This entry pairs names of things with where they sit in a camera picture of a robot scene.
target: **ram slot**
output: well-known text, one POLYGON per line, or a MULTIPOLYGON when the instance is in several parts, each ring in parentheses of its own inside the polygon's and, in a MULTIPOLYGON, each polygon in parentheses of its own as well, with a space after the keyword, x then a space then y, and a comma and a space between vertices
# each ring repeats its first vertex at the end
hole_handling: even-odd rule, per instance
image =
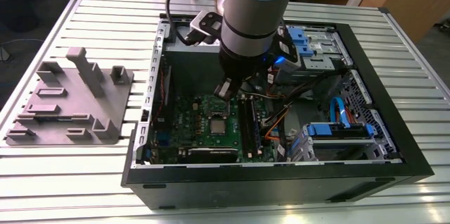
POLYGON ((240 100, 238 109, 244 155, 253 158, 260 154, 261 148, 258 117, 253 99, 240 100))

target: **blue drive bracket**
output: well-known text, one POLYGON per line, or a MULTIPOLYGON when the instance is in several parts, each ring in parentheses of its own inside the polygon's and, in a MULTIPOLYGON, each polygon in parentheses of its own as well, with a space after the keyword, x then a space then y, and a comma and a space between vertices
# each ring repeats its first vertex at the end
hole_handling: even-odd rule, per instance
POLYGON ((305 36, 304 30, 296 27, 290 27, 288 28, 288 31, 293 38, 298 54, 301 56, 312 57, 314 55, 314 51, 310 49, 309 38, 305 36))

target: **blue led light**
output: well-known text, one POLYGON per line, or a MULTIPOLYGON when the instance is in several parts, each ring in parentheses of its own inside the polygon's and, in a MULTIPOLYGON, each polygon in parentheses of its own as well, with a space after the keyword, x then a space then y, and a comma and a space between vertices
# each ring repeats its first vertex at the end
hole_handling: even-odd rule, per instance
POLYGON ((280 64, 285 61, 285 57, 278 57, 277 61, 276 61, 276 64, 280 64))

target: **red wire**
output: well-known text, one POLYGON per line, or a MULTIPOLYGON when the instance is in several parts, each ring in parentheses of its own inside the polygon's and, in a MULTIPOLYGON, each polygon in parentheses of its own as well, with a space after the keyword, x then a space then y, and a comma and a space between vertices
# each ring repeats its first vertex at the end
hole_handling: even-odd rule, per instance
POLYGON ((161 112, 162 112, 162 109, 164 109, 164 105, 165 105, 165 96, 166 96, 166 91, 165 91, 165 74, 164 74, 164 70, 162 70, 162 105, 161 105, 161 108, 158 110, 158 114, 157 114, 157 117, 154 119, 154 123, 156 123, 156 120, 158 119, 158 117, 161 116, 161 112))

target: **yellow wire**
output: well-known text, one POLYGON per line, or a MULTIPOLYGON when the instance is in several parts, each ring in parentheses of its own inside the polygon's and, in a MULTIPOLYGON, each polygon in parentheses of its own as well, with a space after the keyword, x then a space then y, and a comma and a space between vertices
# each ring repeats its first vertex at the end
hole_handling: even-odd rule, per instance
POLYGON ((286 116, 286 114, 288 114, 288 110, 286 110, 286 112, 284 113, 284 115, 280 117, 280 119, 276 121, 276 123, 274 123, 272 129, 268 131, 268 133, 266 133, 266 135, 265 135, 265 138, 269 137, 270 132, 274 130, 276 126, 278 125, 278 123, 281 122, 281 120, 282 120, 282 118, 286 116))

